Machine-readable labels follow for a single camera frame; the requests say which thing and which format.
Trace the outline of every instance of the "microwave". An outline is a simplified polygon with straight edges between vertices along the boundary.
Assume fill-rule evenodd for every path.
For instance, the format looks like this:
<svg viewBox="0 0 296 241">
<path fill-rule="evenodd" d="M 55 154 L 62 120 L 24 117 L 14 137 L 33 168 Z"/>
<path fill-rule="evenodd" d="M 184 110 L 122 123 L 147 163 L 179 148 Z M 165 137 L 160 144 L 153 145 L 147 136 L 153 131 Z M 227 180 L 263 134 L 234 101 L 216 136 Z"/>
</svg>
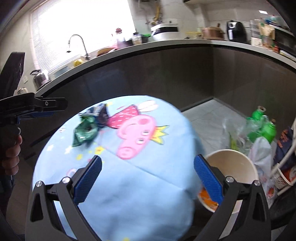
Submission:
<svg viewBox="0 0 296 241">
<path fill-rule="evenodd" d="M 296 38 L 294 35 L 283 28 L 272 26 L 275 29 L 275 42 L 279 49 L 296 57 Z"/>
</svg>

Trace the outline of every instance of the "candy wrapper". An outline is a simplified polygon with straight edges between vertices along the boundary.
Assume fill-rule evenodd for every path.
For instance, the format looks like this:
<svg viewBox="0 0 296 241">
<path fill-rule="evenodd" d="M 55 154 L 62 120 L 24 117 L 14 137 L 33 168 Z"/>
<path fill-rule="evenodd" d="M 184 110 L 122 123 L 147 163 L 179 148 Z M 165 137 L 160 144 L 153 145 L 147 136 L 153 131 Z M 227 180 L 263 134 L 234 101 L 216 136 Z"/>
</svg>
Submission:
<svg viewBox="0 0 296 241">
<path fill-rule="evenodd" d="M 98 135 L 99 130 L 107 126 L 109 119 L 106 104 L 91 107 L 85 113 L 78 115 L 81 123 L 74 129 L 73 147 L 91 142 Z"/>
</svg>

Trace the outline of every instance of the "yellow star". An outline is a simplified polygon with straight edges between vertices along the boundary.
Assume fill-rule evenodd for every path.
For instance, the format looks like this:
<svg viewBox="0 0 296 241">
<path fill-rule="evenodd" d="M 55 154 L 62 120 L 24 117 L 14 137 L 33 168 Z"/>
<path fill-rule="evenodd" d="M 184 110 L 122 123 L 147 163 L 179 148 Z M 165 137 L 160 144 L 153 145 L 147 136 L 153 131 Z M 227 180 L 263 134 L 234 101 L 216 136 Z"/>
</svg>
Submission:
<svg viewBox="0 0 296 241">
<path fill-rule="evenodd" d="M 76 160 L 78 160 L 78 161 L 80 161 L 81 160 L 81 158 L 82 158 L 82 154 L 79 154 L 77 157 L 76 157 Z"/>
<path fill-rule="evenodd" d="M 163 145 L 163 139 L 161 137 L 167 135 L 167 133 L 165 133 L 164 130 L 168 127 L 169 126 L 157 126 L 155 128 L 153 136 L 150 138 L 150 140 L 152 140 L 160 145 Z"/>
<path fill-rule="evenodd" d="M 103 150 L 105 149 L 102 146 L 98 146 L 95 150 L 95 154 L 100 155 L 103 152 Z"/>
</svg>

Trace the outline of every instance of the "food package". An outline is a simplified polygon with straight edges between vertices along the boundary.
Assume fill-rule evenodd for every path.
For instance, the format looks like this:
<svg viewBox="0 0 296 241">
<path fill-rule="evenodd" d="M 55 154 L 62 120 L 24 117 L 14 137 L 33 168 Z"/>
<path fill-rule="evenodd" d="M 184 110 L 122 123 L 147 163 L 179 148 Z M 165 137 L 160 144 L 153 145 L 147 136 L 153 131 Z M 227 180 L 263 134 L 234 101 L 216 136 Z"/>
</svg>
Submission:
<svg viewBox="0 0 296 241">
<path fill-rule="evenodd" d="M 281 133 L 280 138 L 277 141 L 276 153 L 274 155 L 274 165 L 280 163 L 284 156 L 287 154 L 288 150 L 291 148 L 293 142 L 293 130 L 290 127 L 284 129 Z M 288 158 L 286 163 L 281 167 L 281 171 L 284 172 L 291 169 L 296 165 L 296 155 L 292 155 Z"/>
<path fill-rule="evenodd" d="M 99 130 L 107 126 L 109 119 L 106 104 L 93 106 L 78 115 L 81 122 L 74 129 L 73 147 L 91 142 L 98 135 Z"/>
<path fill-rule="evenodd" d="M 98 129 L 94 116 L 81 117 L 81 123 L 74 129 L 72 146 L 80 146 L 83 142 L 92 141 L 97 136 Z"/>
<path fill-rule="evenodd" d="M 272 49 L 274 48 L 275 29 L 274 27 L 261 23 L 259 26 L 260 35 L 262 38 L 262 47 Z"/>
</svg>

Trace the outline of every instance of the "kitchen faucet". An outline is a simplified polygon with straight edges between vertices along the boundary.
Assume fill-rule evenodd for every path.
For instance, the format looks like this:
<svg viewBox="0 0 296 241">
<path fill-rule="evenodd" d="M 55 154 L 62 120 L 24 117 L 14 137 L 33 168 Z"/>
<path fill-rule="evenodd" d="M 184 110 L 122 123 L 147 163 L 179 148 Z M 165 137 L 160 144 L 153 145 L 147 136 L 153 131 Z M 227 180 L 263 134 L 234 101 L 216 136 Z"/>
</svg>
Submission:
<svg viewBox="0 0 296 241">
<path fill-rule="evenodd" d="M 80 36 L 80 35 L 78 35 L 78 34 L 73 34 L 71 37 L 70 37 L 70 39 L 69 39 L 69 41 L 68 41 L 68 45 L 69 45 L 69 50 L 67 51 L 67 53 L 70 53 L 71 52 L 71 50 L 70 50 L 70 41 L 71 41 L 71 38 L 73 37 L 73 36 L 78 36 L 80 39 L 81 39 L 81 41 L 82 41 L 82 44 L 83 44 L 83 48 L 84 48 L 84 50 L 85 50 L 85 53 L 86 53 L 86 60 L 89 60 L 89 54 L 87 53 L 87 51 L 86 51 L 86 48 L 85 48 L 85 45 L 84 45 L 84 41 L 83 41 L 83 39 L 82 39 L 82 37 Z"/>
</svg>

